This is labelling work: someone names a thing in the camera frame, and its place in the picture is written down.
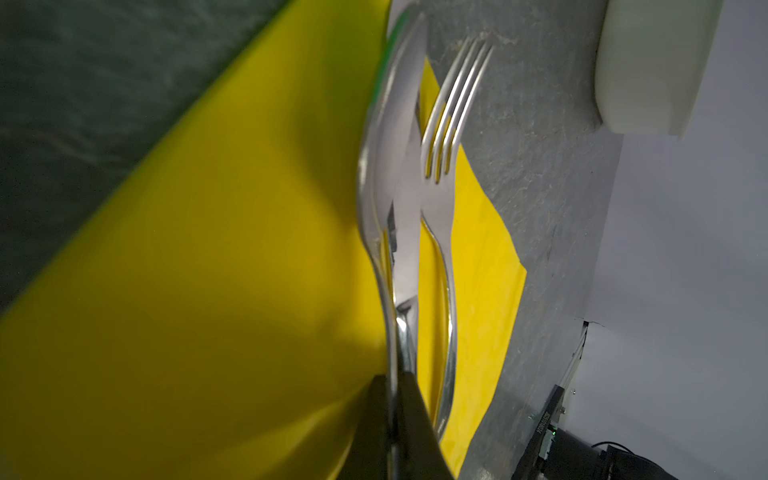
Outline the yellow paper napkin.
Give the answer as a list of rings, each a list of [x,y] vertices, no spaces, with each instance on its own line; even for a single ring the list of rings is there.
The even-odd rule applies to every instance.
[[[1,317],[5,479],[332,479],[385,369],[385,1],[293,1]]]

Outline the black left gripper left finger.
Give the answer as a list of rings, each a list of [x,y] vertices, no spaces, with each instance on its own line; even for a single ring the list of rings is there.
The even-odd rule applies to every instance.
[[[386,377],[377,375],[369,384],[361,418],[356,427],[338,480],[385,480],[389,478],[389,400]]]

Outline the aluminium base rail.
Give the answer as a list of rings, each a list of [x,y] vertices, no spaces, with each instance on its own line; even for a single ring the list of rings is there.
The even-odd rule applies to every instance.
[[[562,426],[566,401],[573,396],[570,383],[583,357],[588,330],[589,323],[584,322],[566,373],[536,417],[536,428],[511,479],[674,480],[657,463],[618,442],[591,443]]]

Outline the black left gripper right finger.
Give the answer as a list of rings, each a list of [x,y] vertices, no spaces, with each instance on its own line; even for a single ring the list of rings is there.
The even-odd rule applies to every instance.
[[[398,389],[397,478],[453,480],[416,376],[412,372],[401,372]]]

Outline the silver spoon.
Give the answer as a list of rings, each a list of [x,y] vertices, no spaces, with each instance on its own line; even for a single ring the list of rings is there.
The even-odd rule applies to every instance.
[[[397,418],[399,376],[417,369],[420,193],[415,109],[426,40],[427,20],[418,4],[393,2],[357,167],[358,229],[385,321],[389,479],[405,476]]]

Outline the white plastic tray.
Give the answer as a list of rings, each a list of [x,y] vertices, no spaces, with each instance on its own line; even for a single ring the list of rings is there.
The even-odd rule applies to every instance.
[[[701,0],[607,3],[594,92],[611,132],[685,135],[723,5]]]

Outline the silver fork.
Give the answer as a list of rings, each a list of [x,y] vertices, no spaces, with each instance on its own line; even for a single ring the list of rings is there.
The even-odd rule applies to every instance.
[[[435,433],[442,439],[451,415],[458,360],[458,316],[452,259],[457,157],[469,112],[487,69],[493,46],[468,38],[461,46],[422,130],[421,217],[439,252],[445,276],[447,350]]]

